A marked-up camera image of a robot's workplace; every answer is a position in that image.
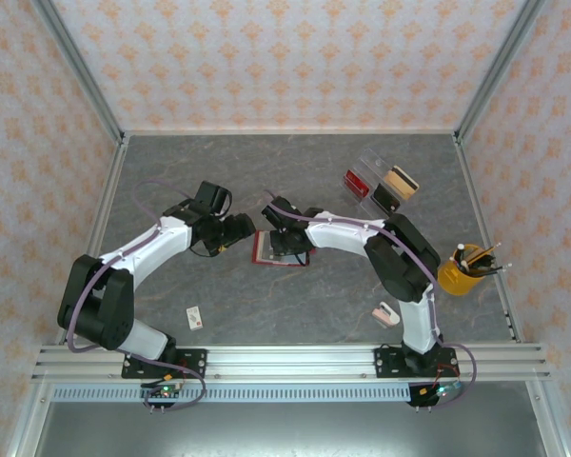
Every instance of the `small white card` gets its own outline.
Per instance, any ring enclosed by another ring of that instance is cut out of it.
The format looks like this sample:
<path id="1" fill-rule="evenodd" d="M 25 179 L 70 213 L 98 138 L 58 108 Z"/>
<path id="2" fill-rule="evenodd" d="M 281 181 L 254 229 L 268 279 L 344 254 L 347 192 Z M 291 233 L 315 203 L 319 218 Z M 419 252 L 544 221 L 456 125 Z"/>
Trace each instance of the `small white card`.
<path id="1" fill-rule="evenodd" d="M 201 312 L 199 307 L 192 307 L 187 309 L 188 325 L 191 330 L 198 330 L 203 328 L 203 322 L 201 321 Z"/>

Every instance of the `yellow cup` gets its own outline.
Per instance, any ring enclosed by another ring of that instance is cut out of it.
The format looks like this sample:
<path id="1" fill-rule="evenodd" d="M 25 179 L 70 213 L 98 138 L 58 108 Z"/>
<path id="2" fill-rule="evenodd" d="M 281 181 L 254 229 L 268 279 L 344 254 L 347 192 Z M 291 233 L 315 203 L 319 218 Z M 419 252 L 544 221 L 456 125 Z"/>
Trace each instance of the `yellow cup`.
<path id="1" fill-rule="evenodd" d="M 470 252 L 480 248 L 476 245 L 465 245 L 465 251 Z M 474 278 L 457 268 L 452 260 L 447 260 L 438 270 L 438 283 L 451 295 L 465 295 L 474 288 L 484 277 Z"/>

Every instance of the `mounting plate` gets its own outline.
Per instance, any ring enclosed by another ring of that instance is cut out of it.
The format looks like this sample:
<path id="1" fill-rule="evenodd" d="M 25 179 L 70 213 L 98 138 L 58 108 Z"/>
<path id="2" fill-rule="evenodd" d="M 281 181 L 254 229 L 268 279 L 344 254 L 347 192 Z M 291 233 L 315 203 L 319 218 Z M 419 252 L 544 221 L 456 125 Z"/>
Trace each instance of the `mounting plate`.
<path id="1" fill-rule="evenodd" d="M 174 365 L 180 365 L 184 368 L 196 371 L 205 378 L 207 367 L 207 350 L 206 349 L 176 349 L 176 362 Z M 166 374 L 173 374 L 174 378 L 180 378 L 182 374 L 174 369 L 157 367 L 155 365 L 141 362 L 137 359 L 126 358 L 123 362 L 123 370 L 121 376 L 123 379 L 160 379 Z"/>
<path id="2" fill-rule="evenodd" d="M 453 348 L 437 348 L 432 349 L 431 353 L 426 354 L 430 357 L 427 360 L 427 369 L 423 373 L 415 373 L 412 368 L 406 364 L 404 351 L 402 348 L 394 348 L 388 345 L 382 345 L 374 349 L 374 368 L 377 378 L 414 378 L 414 377 L 436 377 L 438 376 L 438 368 L 442 370 L 441 378 L 457 378 L 459 375 L 457 370 L 457 352 Z"/>

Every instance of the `orange floral pattern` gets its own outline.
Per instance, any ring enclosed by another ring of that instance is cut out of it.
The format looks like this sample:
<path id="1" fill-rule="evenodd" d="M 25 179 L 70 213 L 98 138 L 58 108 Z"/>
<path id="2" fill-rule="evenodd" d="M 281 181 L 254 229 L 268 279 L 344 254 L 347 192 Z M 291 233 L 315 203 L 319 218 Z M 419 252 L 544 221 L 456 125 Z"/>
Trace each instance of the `orange floral pattern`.
<path id="1" fill-rule="evenodd" d="M 124 129 L 453 130 L 524 2 L 55 3 Z"/>
<path id="2" fill-rule="evenodd" d="M 571 428 L 571 0 L 546 3 L 465 152 L 514 264 L 524 335 L 548 344 Z"/>
<path id="3" fill-rule="evenodd" d="M 57 334 L 113 148 L 32 3 L 0 1 L 0 455 L 38 348 Z"/>

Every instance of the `floor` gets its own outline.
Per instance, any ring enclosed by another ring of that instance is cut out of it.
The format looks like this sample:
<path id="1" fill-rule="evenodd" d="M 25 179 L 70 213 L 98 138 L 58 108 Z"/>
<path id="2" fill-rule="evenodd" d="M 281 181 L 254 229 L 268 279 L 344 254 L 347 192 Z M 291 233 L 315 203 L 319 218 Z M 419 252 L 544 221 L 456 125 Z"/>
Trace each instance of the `floor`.
<path id="1" fill-rule="evenodd" d="M 368 218 L 346 198 L 341 179 L 365 149 L 398 165 L 421 186 L 400 212 L 442 259 L 460 242 L 482 238 L 461 166 L 448 135 L 133 136 L 116 190 L 102 251 L 114 250 L 151 222 L 131 202 L 138 182 L 154 177 L 194 194 L 202 180 L 230 189 L 231 213 L 245 212 L 257 229 L 263 189 L 300 209 L 320 207 Z M 142 200 L 157 213 L 178 203 L 172 191 L 147 186 Z M 371 317 L 379 302 L 397 307 L 369 262 L 320 249 L 308 268 L 253 265 L 252 238 L 216 258 L 177 255 L 136 291 L 136 316 L 176 337 L 178 344 L 397 343 L 402 326 L 385 330 Z M 203 329 L 191 331 L 186 309 L 199 306 Z M 437 296 L 446 341 L 506 341 L 510 333 L 493 279 L 465 297 Z"/>
<path id="2" fill-rule="evenodd" d="M 524 383 L 479 383 L 431 414 L 404 403 L 201 403 L 165 416 L 139 404 L 60 403 L 38 449 L 36 457 L 545 456 Z"/>

